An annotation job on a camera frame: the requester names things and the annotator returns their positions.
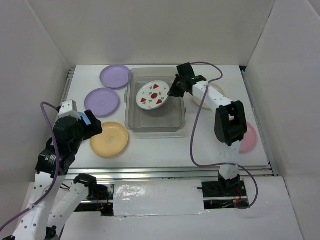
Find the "blue plastic plate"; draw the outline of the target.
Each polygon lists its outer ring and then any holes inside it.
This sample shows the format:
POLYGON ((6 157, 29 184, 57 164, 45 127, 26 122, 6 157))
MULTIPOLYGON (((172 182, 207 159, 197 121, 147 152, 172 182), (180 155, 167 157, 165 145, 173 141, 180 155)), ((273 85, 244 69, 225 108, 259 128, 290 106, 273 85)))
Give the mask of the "blue plastic plate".
POLYGON ((87 126, 91 124, 91 121, 84 112, 78 112, 78 115, 81 117, 81 119, 85 122, 87 126))

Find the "yellow plastic plate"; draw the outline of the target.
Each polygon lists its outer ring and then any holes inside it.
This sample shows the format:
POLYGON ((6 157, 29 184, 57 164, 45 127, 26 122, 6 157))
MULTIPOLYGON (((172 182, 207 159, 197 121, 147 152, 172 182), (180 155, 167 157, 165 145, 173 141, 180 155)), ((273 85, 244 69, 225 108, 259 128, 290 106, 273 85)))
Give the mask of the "yellow plastic plate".
POLYGON ((127 146, 129 134, 118 122, 105 122, 101 125, 102 133, 90 139, 92 151, 101 157, 113 157, 121 153, 127 146))

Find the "white watermelon pattern plate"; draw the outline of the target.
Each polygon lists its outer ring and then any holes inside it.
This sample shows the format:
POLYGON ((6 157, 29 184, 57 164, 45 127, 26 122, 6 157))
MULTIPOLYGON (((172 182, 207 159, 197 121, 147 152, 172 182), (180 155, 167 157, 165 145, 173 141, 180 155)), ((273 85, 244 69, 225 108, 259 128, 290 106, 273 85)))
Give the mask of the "white watermelon pattern plate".
POLYGON ((162 80, 151 81, 142 86, 136 94, 136 103, 142 110, 155 110, 168 100, 169 85, 162 80))

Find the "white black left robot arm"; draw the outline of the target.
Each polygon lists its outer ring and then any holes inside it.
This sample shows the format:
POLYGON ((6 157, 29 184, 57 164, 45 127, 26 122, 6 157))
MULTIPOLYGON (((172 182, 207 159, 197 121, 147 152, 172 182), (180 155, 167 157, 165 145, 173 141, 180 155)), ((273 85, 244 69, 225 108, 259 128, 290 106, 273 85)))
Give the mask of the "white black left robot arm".
POLYGON ((55 205, 57 193, 76 159, 81 143, 102 133, 102 123, 91 110, 86 110, 90 124, 82 118, 64 116, 51 128, 45 149, 39 154, 33 190, 28 206, 10 240, 58 240, 66 222, 86 198, 97 197, 99 187, 94 176, 81 173, 64 198, 55 205))

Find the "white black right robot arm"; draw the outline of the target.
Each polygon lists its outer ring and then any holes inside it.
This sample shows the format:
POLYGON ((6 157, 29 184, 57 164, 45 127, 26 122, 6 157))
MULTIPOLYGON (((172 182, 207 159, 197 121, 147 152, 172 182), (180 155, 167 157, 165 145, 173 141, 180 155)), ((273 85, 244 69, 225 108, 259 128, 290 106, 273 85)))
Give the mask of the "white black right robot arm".
POLYGON ((211 86, 212 82, 222 79, 224 75, 219 67, 214 64, 207 63, 207 65, 215 68, 220 76, 207 80, 202 75, 196 76, 190 62, 178 65, 175 80, 167 95, 183 98, 185 93, 189 93, 201 99, 190 137, 190 158, 192 163, 199 168, 219 167, 218 187, 212 191, 223 196, 229 196, 240 183, 238 158, 241 141, 248 131, 246 114, 244 105, 240 100, 230 100, 211 86), (217 140, 224 144, 224 162, 221 163, 201 165, 196 163, 194 158, 195 133, 204 104, 215 112, 214 134, 217 140))

